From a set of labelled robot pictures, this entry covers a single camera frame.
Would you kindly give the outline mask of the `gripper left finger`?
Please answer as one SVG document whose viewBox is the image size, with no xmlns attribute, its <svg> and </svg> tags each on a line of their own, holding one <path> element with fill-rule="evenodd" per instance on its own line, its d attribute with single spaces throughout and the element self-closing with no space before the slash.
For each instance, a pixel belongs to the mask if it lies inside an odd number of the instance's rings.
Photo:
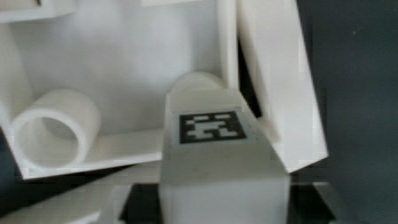
<svg viewBox="0 0 398 224">
<path fill-rule="evenodd" d="M 99 218 L 96 224 L 126 224 L 121 216 L 126 208 L 131 189 L 131 185 L 117 185 L 112 188 L 110 196 L 107 197 L 99 210 Z"/>
</svg>

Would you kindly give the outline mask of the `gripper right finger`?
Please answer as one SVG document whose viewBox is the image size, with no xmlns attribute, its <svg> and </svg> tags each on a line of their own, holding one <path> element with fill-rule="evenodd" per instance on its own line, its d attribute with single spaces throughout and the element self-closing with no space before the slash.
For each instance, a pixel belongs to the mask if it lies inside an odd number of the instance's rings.
<svg viewBox="0 0 398 224">
<path fill-rule="evenodd" d="M 343 198 L 338 194 L 338 191 L 329 182 L 314 182 L 313 187 L 316 189 L 316 193 L 320 194 L 320 198 L 325 202 L 329 211 L 332 213 L 332 221 L 329 224 L 355 224 L 355 218 L 352 213 L 348 212 L 348 207 L 343 202 Z"/>
</svg>

